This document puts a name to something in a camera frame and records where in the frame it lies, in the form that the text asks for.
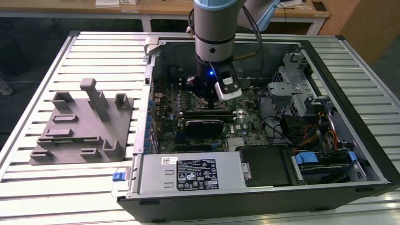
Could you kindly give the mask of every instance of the slotted metal platform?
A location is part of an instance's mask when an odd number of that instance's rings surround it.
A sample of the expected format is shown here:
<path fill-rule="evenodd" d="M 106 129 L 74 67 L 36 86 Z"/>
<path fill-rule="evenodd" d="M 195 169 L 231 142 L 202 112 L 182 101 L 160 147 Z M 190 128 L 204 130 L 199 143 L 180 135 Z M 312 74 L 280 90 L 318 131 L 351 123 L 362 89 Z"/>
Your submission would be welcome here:
<path fill-rule="evenodd" d="M 179 33 L 82 32 L 68 37 L 38 92 L 0 153 L 0 220 L 20 224 L 139 224 L 122 209 L 115 196 L 128 185 L 114 185 L 111 176 L 131 166 L 135 132 L 147 70 L 147 37 L 187 38 Z M 252 35 L 238 35 L 254 40 Z M 346 41 L 334 36 L 279 36 L 282 40 L 308 39 L 316 48 L 362 118 L 400 169 L 400 102 Z M 36 140 L 51 117 L 51 99 L 67 90 L 74 98 L 87 98 L 80 80 L 95 78 L 96 89 L 107 98 L 127 93 L 135 98 L 126 160 L 118 163 L 39 165 L 28 164 Z M 316 84 L 326 93 L 318 78 Z M 398 224 L 400 192 L 360 199 L 336 210 L 250 217 L 231 217 L 174 224 Z"/>

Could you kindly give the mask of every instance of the white table leg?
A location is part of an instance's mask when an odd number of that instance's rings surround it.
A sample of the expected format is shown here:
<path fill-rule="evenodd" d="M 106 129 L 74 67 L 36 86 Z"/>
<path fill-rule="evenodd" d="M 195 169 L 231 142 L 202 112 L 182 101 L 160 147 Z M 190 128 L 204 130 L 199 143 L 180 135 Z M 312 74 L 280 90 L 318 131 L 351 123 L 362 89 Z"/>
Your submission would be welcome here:
<path fill-rule="evenodd" d="M 314 23 L 310 26 L 310 29 L 307 31 L 307 35 L 318 35 L 320 32 L 320 29 L 324 25 L 327 18 L 315 18 Z"/>
<path fill-rule="evenodd" d="M 140 15 L 143 32 L 151 32 L 151 15 Z"/>

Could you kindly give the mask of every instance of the white sticker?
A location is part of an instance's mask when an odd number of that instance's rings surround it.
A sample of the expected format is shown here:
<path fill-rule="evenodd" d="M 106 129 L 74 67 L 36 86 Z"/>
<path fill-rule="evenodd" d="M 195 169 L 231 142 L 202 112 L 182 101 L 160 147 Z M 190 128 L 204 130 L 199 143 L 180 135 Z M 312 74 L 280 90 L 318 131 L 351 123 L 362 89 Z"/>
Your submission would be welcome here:
<path fill-rule="evenodd" d="M 139 13 L 138 10 L 122 10 L 123 13 Z"/>
<path fill-rule="evenodd" d="M 232 77 L 228 77 L 228 78 L 223 79 L 223 82 L 224 82 L 226 85 L 232 84 L 234 83 Z"/>
<path fill-rule="evenodd" d="M 163 157 L 162 158 L 163 165 L 176 164 L 176 161 L 178 161 L 178 157 Z"/>

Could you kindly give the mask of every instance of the warning label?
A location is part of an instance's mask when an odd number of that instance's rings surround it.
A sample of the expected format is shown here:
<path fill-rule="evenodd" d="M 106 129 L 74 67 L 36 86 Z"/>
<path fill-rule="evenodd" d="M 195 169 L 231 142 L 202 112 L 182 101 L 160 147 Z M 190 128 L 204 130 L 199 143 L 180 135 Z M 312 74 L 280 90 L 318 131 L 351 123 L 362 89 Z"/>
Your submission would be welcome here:
<path fill-rule="evenodd" d="M 183 160 L 176 162 L 179 191 L 219 189 L 215 159 Z"/>

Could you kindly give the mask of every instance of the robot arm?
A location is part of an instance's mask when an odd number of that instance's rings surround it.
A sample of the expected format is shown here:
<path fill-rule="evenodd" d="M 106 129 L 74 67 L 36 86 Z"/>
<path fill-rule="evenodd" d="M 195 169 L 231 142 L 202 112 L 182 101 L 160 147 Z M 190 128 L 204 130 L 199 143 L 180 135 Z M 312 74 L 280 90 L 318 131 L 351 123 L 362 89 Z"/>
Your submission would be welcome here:
<path fill-rule="evenodd" d="M 256 15 L 264 30 L 280 0 L 195 0 L 198 86 L 202 98 L 226 101 L 242 95 L 232 66 L 238 24 L 251 27 L 242 8 Z"/>

